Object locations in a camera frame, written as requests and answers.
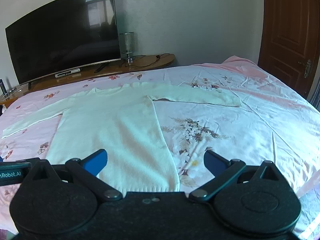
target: flat screen tv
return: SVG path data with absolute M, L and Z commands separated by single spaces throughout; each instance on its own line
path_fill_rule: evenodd
M 55 0 L 5 31 L 19 84 L 121 57 L 115 0 Z

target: tv bezel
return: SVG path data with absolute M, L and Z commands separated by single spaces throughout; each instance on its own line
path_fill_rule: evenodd
M 116 29 L 117 29 L 117 33 L 118 33 L 118 43 L 119 43 L 119 31 L 118 31 L 118 25 L 117 25 L 117 17 L 116 17 L 116 3 L 115 3 L 115 0 L 113 0 L 113 5 L 114 5 L 114 17 L 115 17 L 115 24 L 116 24 Z M 11 58 L 11 62 L 12 62 L 12 56 L 11 56 L 11 52 L 10 52 L 10 49 L 9 49 L 9 54 L 10 54 L 10 58 Z M 34 79 L 31 79 L 31 80 L 28 80 L 28 81 L 25 81 L 23 83 L 20 83 L 19 80 L 18 80 L 18 77 L 17 77 L 17 80 L 19 82 L 19 85 L 24 85 L 24 84 L 27 84 L 27 83 L 30 83 L 30 82 L 33 82 L 35 80 L 38 80 L 40 78 L 44 78 L 44 77 L 47 77 L 47 76 L 51 76 L 51 75 L 55 75 L 55 74 L 59 74 L 59 73 L 63 73 L 63 72 L 66 72 L 66 71 L 70 71 L 70 70 L 73 70 L 73 69 L 76 69 L 76 68 L 81 68 L 81 67 L 87 67 L 87 66 L 92 66 L 92 65 L 97 65 L 97 64 L 101 64 L 101 63 L 106 63 L 106 62 L 113 62 L 113 61 L 118 61 L 118 60 L 121 60 L 121 58 L 115 58 L 115 59 L 109 59 L 109 60 L 104 60 L 104 61 L 99 61 L 99 62 L 92 62 L 92 63 L 89 63 L 89 64 L 85 64 L 85 65 L 79 65 L 79 66 L 75 66 L 75 67 L 72 67 L 72 68 L 67 68 L 67 69 L 63 69 L 63 70 L 60 70 L 60 71 L 56 71 L 56 72 L 52 72 L 50 74 L 47 74 L 47 75 L 44 75 L 44 76 L 40 76 L 40 77 L 37 77 L 37 78 L 34 78 Z

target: wooden tv stand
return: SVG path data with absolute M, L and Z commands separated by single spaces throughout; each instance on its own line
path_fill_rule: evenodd
M 110 62 L 107 67 L 105 67 L 98 73 L 95 73 L 94 71 L 99 67 L 99 65 L 92 65 L 81 68 L 81 72 L 70 74 L 60 78 L 55 78 L 54 75 L 50 75 L 32 82 L 31 88 L 29 88 L 27 84 L 24 86 L 17 86 L 18 91 L 16 91 L 6 99 L 0 99 L 0 105 L 5 105 L 8 108 L 18 98 L 28 93 L 60 85 L 75 83 L 82 80 L 111 76 L 115 74 L 166 68 L 169 67 L 174 62 L 174 60 L 174 54 L 164 54 L 158 60 L 157 55 L 149 55 L 136 57 L 130 65 L 124 62 L 124 60 Z

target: tv stand leg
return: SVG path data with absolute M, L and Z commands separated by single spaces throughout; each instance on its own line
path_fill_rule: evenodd
M 32 84 L 32 81 L 28 83 L 28 90 L 31 90 L 31 84 Z
M 100 65 L 100 67 L 98 67 L 98 68 L 94 71 L 94 73 L 100 72 L 102 69 L 104 69 L 105 67 L 107 67 L 109 64 L 110 64 L 110 62 L 102 63 L 102 64 Z

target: pink bed sheet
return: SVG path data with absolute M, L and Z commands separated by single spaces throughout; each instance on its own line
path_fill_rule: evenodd
M 242 159 L 248 165 L 272 160 L 298 196 L 319 183 L 320 113 L 253 62 L 235 56 L 222 64 L 127 73 L 30 93 L 0 117 L 1 135 L 3 129 L 28 114 L 77 92 L 137 81 L 229 90 L 243 102 L 241 107 L 154 102 L 180 176 L 180 190 L 189 193 L 213 178 L 203 164 L 206 149 L 226 159 Z M 112 102 L 106 102 L 106 107 L 112 107 Z M 45 120 L 0 140 L 1 157 L 4 161 L 45 158 L 60 118 Z M 13 233 L 17 231 L 9 204 L 18 188 L 19 185 L 0 187 L 0 228 Z

